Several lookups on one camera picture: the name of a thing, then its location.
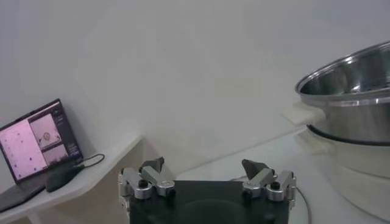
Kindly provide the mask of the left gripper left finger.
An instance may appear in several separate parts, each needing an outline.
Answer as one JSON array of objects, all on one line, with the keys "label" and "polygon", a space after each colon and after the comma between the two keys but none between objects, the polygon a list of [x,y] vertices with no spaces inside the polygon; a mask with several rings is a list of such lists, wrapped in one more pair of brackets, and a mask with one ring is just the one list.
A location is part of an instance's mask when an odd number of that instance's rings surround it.
[{"label": "left gripper left finger", "polygon": [[176,194],[175,182],[161,174],[164,163],[164,157],[159,157],[144,161],[138,170],[122,168],[119,171],[119,196],[147,200],[155,192],[164,198],[173,197]]}]

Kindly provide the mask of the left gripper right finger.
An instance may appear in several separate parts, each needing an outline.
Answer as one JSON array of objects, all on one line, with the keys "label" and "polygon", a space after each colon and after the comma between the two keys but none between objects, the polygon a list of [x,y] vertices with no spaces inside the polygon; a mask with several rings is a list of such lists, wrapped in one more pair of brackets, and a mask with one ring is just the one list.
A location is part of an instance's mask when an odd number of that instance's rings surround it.
[{"label": "left gripper right finger", "polygon": [[265,163],[249,159],[241,161],[247,178],[243,182],[243,196],[246,200],[266,197],[270,201],[295,201],[296,176],[290,170],[276,173]]}]

